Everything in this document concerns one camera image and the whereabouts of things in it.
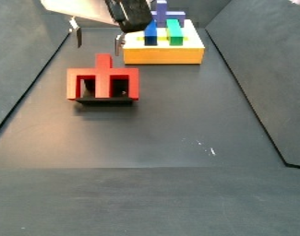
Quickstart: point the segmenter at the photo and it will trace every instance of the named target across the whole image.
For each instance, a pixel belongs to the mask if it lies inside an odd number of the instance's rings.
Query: yellow base
[[[161,40],[157,46],[145,46],[140,40],[144,32],[129,33],[124,45],[125,64],[202,64],[206,47],[191,19],[184,21],[183,34],[187,38],[183,46],[169,46],[169,42]]]

